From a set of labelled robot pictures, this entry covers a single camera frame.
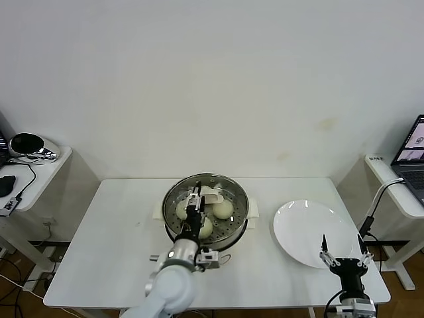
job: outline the laptop screen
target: laptop screen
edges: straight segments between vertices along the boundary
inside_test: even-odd
[[[392,164],[424,162],[424,115],[418,116]]]

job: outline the black cable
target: black cable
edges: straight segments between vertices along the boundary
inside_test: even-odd
[[[55,269],[56,269],[56,263],[55,262],[53,262],[53,271],[51,271],[49,274],[50,275],[54,275],[54,271],[55,271]],[[37,280],[25,280],[24,282],[22,282],[22,281],[20,281],[20,280],[14,280],[14,282],[15,283],[22,283],[22,284],[25,284],[25,283],[27,283],[27,282],[40,282],[40,281],[42,281],[42,280],[50,280],[51,278],[49,278],[49,277],[47,277],[47,278],[39,278],[39,279],[37,279]]]
[[[56,270],[56,262],[51,258],[50,260],[53,262],[53,270],[51,271],[50,275],[54,276],[54,271]],[[51,282],[49,282],[50,280],[48,278],[44,280],[44,289],[46,290],[46,292],[48,288],[50,287],[50,284],[51,284]]]
[[[325,310],[324,310],[324,318],[328,318],[328,312],[329,312],[329,307],[331,302],[341,293],[343,293],[343,290],[339,291],[338,293],[336,293],[332,298],[330,298],[329,302],[325,305]]]
[[[196,266],[199,266],[200,267],[200,272],[201,273],[204,273],[206,271],[206,268],[202,264],[198,264],[197,263],[197,256],[199,256],[200,252],[201,252],[201,247],[199,247],[197,249],[197,251],[196,251],[196,254],[194,254],[194,261],[193,261],[193,263],[194,263],[194,267],[195,268],[196,268]]]
[[[19,282],[21,283],[22,281],[22,273],[19,270],[18,266],[16,266],[15,263],[11,262],[10,260],[7,260],[6,258],[0,258],[0,260],[4,260],[6,262],[8,262],[10,265],[12,265],[19,273]],[[14,286],[12,288],[12,290],[7,293],[6,295],[4,295],[0,301],[4,300],[6,297],[8,297],[9,295],[11,295],[15,290],[17,289],[17,286]],[[19,312],[19,314],[21,315],[21,318],[24,318],[23,314],[22,314],[22,309],[20,307],[20,305],[17,304],[17,301],[15,300],[15,303],[8,303],[8,304],[0,304],[1,307],[11,307],[14,306],[15,307],[15,318],[18,318],[17,313]]]
[[[29,164],[21,164],[21,165],[27,166],[29,170],[31,170],[33,177],[32,177],[32,180],[29,181],[29,183],[21,190],[21,192],[18,193],[16,198],[20,198],[22,193],[24,193],[24,191],[35,181],[35,179],[37,179],[37,175],[35,174],[35,171],[32,169],[32,167]]]
[[[370,237],[372,237],[374,240],[376,240],[376,242],[377,243],[379,243],[380,241],[378,240],[378,238],[376,238],[374,235],[372,235],[371,233],[366,233],[367,235],[369,235]],[[379,250],[380,250],[380,268],[379,268],[379,272],[380,272],[380,274],[382,273],[382,264],[383,264],[383,260],[382,260],[382,258],[383,258],[383,248],[382,248],[382,246],[379,244],[378,245],[378,248],[379,248]]]
[[[14,268],[16,268],[16,270],[19,273],[19,281],[22,280],[22,272],[19,270],[18,266],[15,265],[15,263],[11,262],[10,260],[7,260],[6,258],[1,257],[0,260],[4,260],[6,262],[8,262],[10,265],[12,265]],[[11,295],[15,290],[17,289],[17,286],[13,286],[12,290],[7,293],[6,295],[4,295],[2,298],[0,298],[0,301],[6,299],[9,295]]]
[[[27,278],[31,275],[31,273],[34,270],[34,268],[35,268],[35,265],[30,269],[30,271],[28,272],[28,274],[25,276],[23,282],[25,282],[27,280]],[[16,299],[15,299],[15,318],[17,318],[16,308],[19,309],[19,313],[21,314],[21,318],[24,318],[24,316],[22,314],[22,309],[21,309],[20,305],[18,304],[18,302],[19,302],[19,296],[21,295],[22,290],[23,290],[22,288],[19,288],[18,294],[17,294]]]

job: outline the wooden floor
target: wooden floor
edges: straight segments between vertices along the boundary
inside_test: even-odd
[[[373,250],[378,259],[378,251]],[[55,253],[54,257],[58,257],[60,251]],[[34,264],[19,252],[8,255],[7,259],[16,263],[26,276]],[[411,257],[405,267],[411,275],[417,289],[415,291],[405,291],[400,284],[398,277],[394,273],[383,273],[384,281],[392,295],[391,302],[380,305],[378,308],[379,318],[424,318],[424,254],[418,252]],[[19,280],[17,271],[8,263],[0,261],[0,273],[6,277]],[[0,299],[12,290],[13,285],[8,281],[0,278]],[[0,317],[15,318],[15,303],[18,289],[10,296],[0,302]],[[38,283],[35,292],[38,295],[44,295],[43,282]],[[19,296],[19,305],[22,309],[24,318],[70,318],[73,317],[61,309],[52,309],[43,305],[42,300],[35,298],[28,292],[21,292]],[[117,311],[106,311],[111,317],[118,317]],[[308,318],[306,309],[243,309],[243,310],[215,310],[202,311],[207,318]],[[315,308],[317,317],[323,316],[322,308]],[[200,318],[197,313],[183,313],[180,318]]]

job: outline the steamed bun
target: steamed bun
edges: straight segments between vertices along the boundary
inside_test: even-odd
[[[186,200],[183,200],[177,204],[175,212],[180,220],[187,219],[186,203]]]
[[[233,215],[234,207],[231,201],[224,200],[221,203],[216,203],[212,206],[213,215],[221,220],[228,219]]]
[[[202,228],[200,229],[199,239],[201,240],[206,239],[212,234],[212,231],[213,231],[212,221],[206,217],[205,222]]]

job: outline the cable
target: cable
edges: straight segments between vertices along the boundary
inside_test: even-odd
[[[374,235],[372,235],[371,233],[366,233],[367,235],[369,235],[370,237],[372,237],[374,240],[376,240],[376,242],[377,243],[380,243],[380,241],[378,240],[378,238],[376,238]],[[380,267],[379,267],[379,269],[378,269],[378,271],[380,272],[380,274],[382,273],[382,264],[383,264],[383,252],[382,252],[382,250],[383,250],[383,248],[382,248],[382,246],[381,245],[378,245],[378,247],[379,247],[379,250],[380,250]]]
[[[1,257],[0,260],[4,260],[6,262],[8,262],[10,265],[12,265],[13,267],[16,268],[16,270],[19,273],[19,281],[22,280],[22,272],[19,270],[18,266],[15,265],[15,263],[11,262],[10,260],[7,260],[6,258]],[[2,298],[0,298],[0,301],[6,299],[9,295],[11,295],[14,291],[16,290],[16,286],[14,288],[12,288],[12,290],[7,293],[6,295],[4,295]]]
[[[336,293],[332,298],[330,298],[329,302],[325,305],[325,310],[324,310],[324,318],[328,318],[328,312],[329,312],[329,307],[331,302],[341,293],[343,293],[343,290],[339,291],[338,293]]]
[[[51,278],[49,279],[49,277],[47,277],[47,279],[44,280],[44,283],[43,284],[44,284],[44,289],[45,290],[48,290],[48,288],[50,287],[51,282],[49,283],[49,281],[50,280],[53,280],[54,271],[56,270],[56,262],[52,258],[49,258],[49,259],[53,262],[53,270],[51,271],[51,273],[49,275],[49,277],[51,276]]]
[[[365,214],[365,217],[361,220],[361,222],[358,225],[361,225],[364,222],[364,220],[367,218],[367,216],[369,216],[371,214],[371,211],[374,210],[374,205],[376,203],[377,198],[382,195],[382,193],[386,190],[386,187],[391,186],[392,184],[400,183],[402,181],[403,181],[403,178],[398,178],[398,179],[394,179],[394,180],[390,180],[390,181],[384,182],[378,188],[378,190],[377,190],[377,192],[376,192],[376,194],[375,194],[375,196],[374,196],[374,198],[372,200],[372,203],[371,203],[370,208],[367,210],[367,212]]]
[[[17,287],[20,287],[20,288],[21,288],[21,290],[24,290],[24,287],[23,287],[23,286],[21,286],[21,285],[19,285],[19,284],[15,283],[14,281],[12,281],[12,280],[8,279],[6,276],[4,276],[4,275],[0,274],[0,277],[4,278],[4,279],[5,279],[5,280],[7,280],[8,282],[11,282],[13,285],[16,285]],[[34,295],[34,296],[35,296],[35,297],[37,297],[37,298],[40,298],[41,300],[43,300],[43,299],[44,299],[43,297],[41,297],[41,296],[37,295],[36,293],[34,293],[34,292],[30,291],[30,290],[25,290],[25,291],[26,291],[26,292],[31,293],[32,295]],[[69,313],[70,315],[73,315],[73,316],[75,316],[75,317],[77,317],[77,318],[81,318],[80,316],[76,315],[75,313],[71,313],[70,311],[68,311],[68,310],[66,310],[66,309],[61,308],[61,310],[65,311],[66,313]]]
[[[188,311],[190,311],[190,312],[192,312],[192,313],[196,313],[196,314],[198,314],[198,315],[201,315],[203,318],[209,318],[208,316],[206,316],[204,313],[201,313],[200,311],[198,311],[198,310],[188,310]]]
[[[204,273],[206,271],[206,267],[204,267],[202,264],[198,264],[197,263],[197,256],[200,254],[201,252],[201,247],[199,247],[196,251],[196,254],[194,255],[194,267],[199,267],[200,268],[200,272]]]
[[[35,268],[35,265],[28,271],[28,273],[24,277],[23,281],[21,282],[22,285],[25,284],[25,280],[31,275],[34,268]],[[19,309],[19,313],[21,314],[21,318],[23,318],[22,309],[21,309],[21,306],[19,305],[19,296],[21,295],[22,291],[23,291],[23,289],[20,288],[19,291],[18,291],[18,294],[16,295],[16,298],[15,298],[15,318],[17,318],[17,311],[16,311],[17,308]]]
[[[384,192],[390,187],[390,186],[392,186],[392,185],[394,185],[394,184],[400,184],[400,183],[402,183],[403,182],[403,178],[399,178],[399,179],[401,179],[400,181],[396,181],[396,182],[393,182],[392,184],[388,184],[387,186],[385,186],[384,188],[383,188],[383,190],[382,190],[382,192],[381,192],[381,194],[380,194],[380,196],[378,197],[378,200],[377,200],[377,203],[376,203],[376,206],[374,207],[374,210],[372,210],[372,213],[371,213],[371,217],[374,217],[374,214],[375,214],[375,212],[376,212],[376,210],[377,210],[377,206],[378,206],[378,204],[380,203],[380,200],[382,199],[382,196],[383,196],[383,194],[384,194]]]
[[[382,199],[382,196],[384,192],[392,185],[394,184],[400,184],[403,182],[403,178],[394,179],[388,182],[385,182],[382,184],[381,187],[378,188],[377,193],[375,194],[370,208],[367,210],[365,214],[365,218],[359,223],[359,234],[362,238],[365,237],[366,233],[370,231],[371,225],[374,222],[374,214],[377,210],[378,204],[380,203],[380,200]]]
[[[6,262],[8,262],[10,265],[12,265],[17,271],[18,271],[18,273],[19,273],[19,282],[22,280],[22,273],[21,273],[21,271],[19,270],[19,268],[18,268],[18,266],[16,266],[16,264],[15,263],[13,263],[13,262],[11,262],[10,260],[7,260],[6,258],[0,258],[1,260],[4,260],[4,261],[6,261]],[[14,291],[16,290],[16,287],[13,287],[12,288],[12,290],[9,292],[9,293],[7,293],[6,295],[4,295],[1,299],[0,299],[0,301],[1,300],[4,300],[5,298],[7,298],[9,295],[11,295]],[[19,312],[19,314],[21,315],[21,318],[24,318],[24,316],[23,316],[23,314],[22,314],[22,309],[21,309],[21,307],[20,307],[20,305],[18,305],[17,304],[17,299],[15,300],[15,303],[11,303],[11,304],[0,304],[0,306],[1,307],[12,307],[12,306],[14,306],[15,308],[14,308],[14,312],[15,312],[15,318],[18,318],[18,312]]]
[[[29,181],[29,183],[21,190],[21,192],[18,193],[18,195],[16,196],[16,198],[20,198],[21,195],[24,193],[24,191],[35,181],[35,179],[37,179],[37,175],[35,173],[35,171],[32,169],[30,164],[24,164],[24,163],[20,163],[20,162],[14,162],[14,161],[8,161],[5,164],[7,165],[15,165],[15,164],[19,164],[21,166],[27,166],[29,168],[29,170],[31,170],[32,172],[32,180]]]
[[[54,271],[55,271],[55,269],[56,269],[56,262],[51,258],[51,257],[49,257],[49,259],[51,260],[51,261],[53,261],[53,270],[51,271],[51,273],[50,273],[50,275],[52,275],[52,274],[54,274]],[[28,272],[28,274],[25,276],[25,279],[21,282],[21,284],[22,285],[25,285],[25,283],[26,282],[36,282],[36,281],[41,281],[41,280],[44,280],[44,289],[45,290],[47,290],[48,288],[46,287],[46,282],[47,282],[47,280],[45,279],[45,278],[41,278],[41,279],[38,279],[38,280],[27,280],[27,278],[30,276],[30,273],[32,273],[32,270],[34,269],[34,267],[32,267],[32,269]],[[21,307],[20,307],[20,305],[19,305],[19,296],[21,295],[21,292],[22,292],[22,289],[20,289],[19,291],[18,291],[18,294],[17,294],[17,296],[16,296],[16,300],[15,300],[15,318],[17,318],[17,313],[16,313],[16,308],[18,307],[18,309],[19,309],[19,311],[20,312],[22,312],[21,311]]]
[[[51,229],[52,224],[50,222],[47,222],[45,224],[43,223],[43,225],[48,227],[48,237],[42,240],[40,244],[34,245],[35,247],[43,245],[44,242],[46,242],[47,240],[50,240],[50,238],[52,237],[52,229]]]
[[[54,271],[55,271],[55,269],[56,269],[56,263],[55,262],[53,262],[53,271],[51,271],[49,274],[50,275],[54,275]],[[40,282],[40,281],[42,281],[42,280],[50,280],[51,278],[39,278],[39,279],[37,279],[37,280],[26,280],[26,279],[24,279],[24,280],[20,280],[20,281],[16,281],[15,280],[15,282],[22,282],[22,283],[27,283],[27,282]]]
[[[226,254],[226,255],[224,255],[224,256],[221,256],[221,259],[223,259],[224,257],[228,257],[228,260],[226,260],[226,261],[224,261],[224,262],[222,262],[222,263],[219,263],[219,265],[220,265],[220,266],[225,265],[226,263],[228,263],[228,262],[230,261],[230,259],[231,259],[231,254]]]

